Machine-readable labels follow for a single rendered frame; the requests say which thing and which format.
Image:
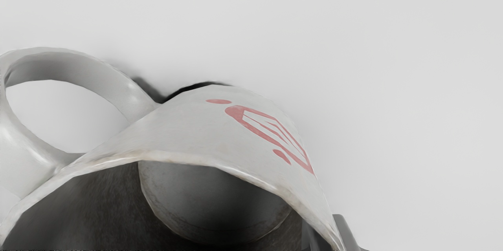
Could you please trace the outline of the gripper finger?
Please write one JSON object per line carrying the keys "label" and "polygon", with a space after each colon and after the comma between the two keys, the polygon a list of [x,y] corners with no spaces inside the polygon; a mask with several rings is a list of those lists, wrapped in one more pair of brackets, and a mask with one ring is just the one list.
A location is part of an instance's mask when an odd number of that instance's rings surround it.
{"label": "gripper finger", "polygon": [[[332,215],[341,235],[345,251],[368,251],[361,248],[341,214]],[[304,219],[302,220],[302,251],[333,251],[329,243],[321,237]]]}

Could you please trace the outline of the white mug with red print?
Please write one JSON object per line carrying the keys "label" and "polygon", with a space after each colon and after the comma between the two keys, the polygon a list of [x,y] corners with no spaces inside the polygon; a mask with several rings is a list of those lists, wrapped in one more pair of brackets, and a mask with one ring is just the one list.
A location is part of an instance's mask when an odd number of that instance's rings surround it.
{"label": "white mug with red print", "polygon": [[[37,137],[6,89],[61,81],[95,92],[128,127],[87,153]],[[303,234],[347,247],[292,121],[273,102],[210,85],[155,102],[86,54],[0,56],[1,250],[301,251]]]}

